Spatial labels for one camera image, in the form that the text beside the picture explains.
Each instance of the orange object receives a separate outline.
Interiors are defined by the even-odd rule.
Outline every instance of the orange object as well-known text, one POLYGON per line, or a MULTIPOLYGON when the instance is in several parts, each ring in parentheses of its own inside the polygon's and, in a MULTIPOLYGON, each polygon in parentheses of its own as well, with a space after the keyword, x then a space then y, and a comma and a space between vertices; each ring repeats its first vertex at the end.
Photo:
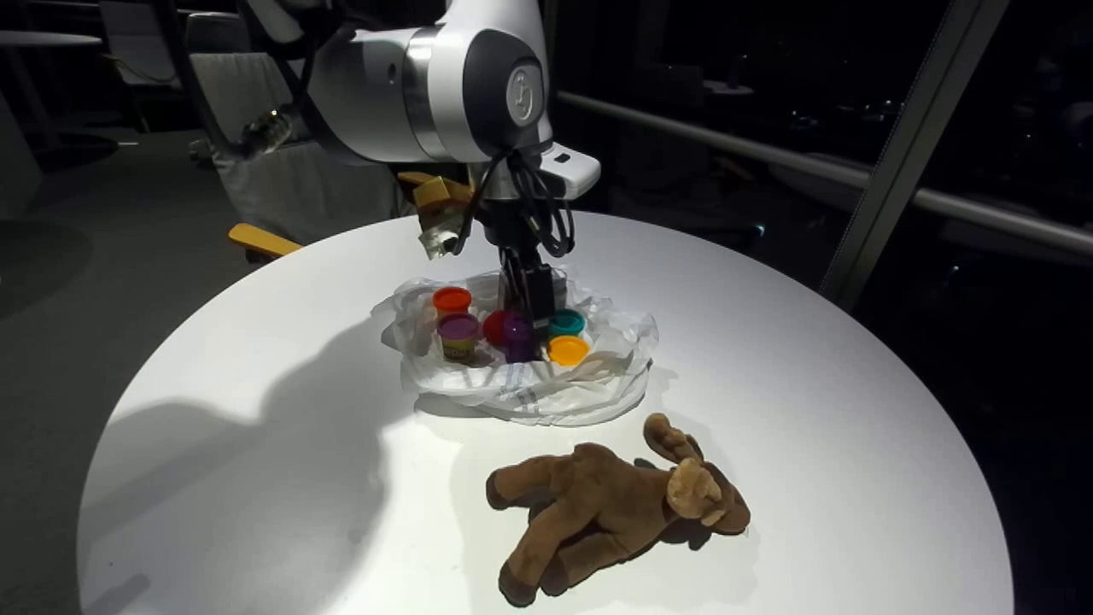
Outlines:
POLYGON ((581 334, 557 334, 545 346, 552 366, 581 366, 589 359, 589 342, 581 334))
POLYGON ((433 294, 433 312, 436 312, 436 317, 467 314, 473 312, 473 294, 466 286, 442 286, 433 294))

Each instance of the dark background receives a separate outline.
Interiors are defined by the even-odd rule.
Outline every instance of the dark background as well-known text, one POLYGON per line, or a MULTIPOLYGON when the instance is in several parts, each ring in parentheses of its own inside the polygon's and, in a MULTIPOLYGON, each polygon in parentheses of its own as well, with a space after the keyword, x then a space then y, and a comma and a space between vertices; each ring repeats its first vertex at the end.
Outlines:
MULTIPOLYGON (((946 11, 942 0, 557 8, 557 88, 860 167, 877 161, 946 11)), ((436 5, 360 5, 362 20, 383 24, 427 15, 436 5)), ((102 35, 90 8, 0 5, 0 26, 102 35)), ((133 92, 97 51, 24 51, 24 61, 64 126, 198 131, 188 94, 133 92)), ((28 120, 3 61, 0 87, 28 120)), ((820 282, 855 191, 566 107, 552 117, 566 143, 606 161, 584 210, 676 225, 820 282)), ((1011 5, 927 184, 1093 229, 1090 0, 1011 5)), ((975 443, 1006 522, 1021 615, 1090 610, 1090 258, 907 210, 856 317, 975 443)))

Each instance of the chair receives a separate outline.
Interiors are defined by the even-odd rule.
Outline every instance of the chair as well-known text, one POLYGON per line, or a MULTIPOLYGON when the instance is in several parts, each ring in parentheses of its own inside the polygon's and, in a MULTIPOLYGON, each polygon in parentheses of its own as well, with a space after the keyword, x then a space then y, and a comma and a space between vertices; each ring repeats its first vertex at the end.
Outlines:
POLYGON ((290 104, 276 66, 249 44, 238 15, 196 11, 186 30, 165 24, 172 15, 156 8, 156 20, 172 61, 196 104, 214 154, 214 172, 238 212, 243 229, 230 236, 249 251, 282 252, 269 246, 314 241, 330 232, 383 221, 402 212, 402 191, 389 167, 373 161, 334 161, 319 143, 290 143, 263 156, 230 156, 238 150, 243 126, 272 107, 290 104))

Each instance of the cable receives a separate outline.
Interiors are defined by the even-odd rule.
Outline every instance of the cable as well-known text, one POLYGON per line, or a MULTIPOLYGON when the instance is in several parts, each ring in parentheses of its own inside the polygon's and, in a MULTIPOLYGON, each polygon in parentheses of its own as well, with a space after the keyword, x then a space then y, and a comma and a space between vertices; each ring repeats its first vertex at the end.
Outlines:
POLYGON ((543 172, 536 172, 524 154, 509 156, 509 172, 534 236, 550 256, 566 256, 576 241, 575 210, 550 191, 543 172))

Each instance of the plastic container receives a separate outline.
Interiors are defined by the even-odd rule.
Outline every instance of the plastic container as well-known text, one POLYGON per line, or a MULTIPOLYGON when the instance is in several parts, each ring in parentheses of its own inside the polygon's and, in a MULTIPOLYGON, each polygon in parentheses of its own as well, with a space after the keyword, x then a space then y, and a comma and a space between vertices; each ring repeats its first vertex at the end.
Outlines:
POLYGON ((460 361, 474 356, 480 323, 473 314, 446 314, 442 317, 436 334, 445 342, 445 359, 460 361))
POLYGON ((473 292, 466 286, 442 286, 433 294, 436 317, 467 314, 473 312, 473 292))
POLYGON ((545 356, 559 368, 575 368, 589 359, 589 342, 581 334, 557 334, 545 346, 545 356))
POLYGON ((550 334, 584 334, 584 314, 581 312, 552 312, 550 334))

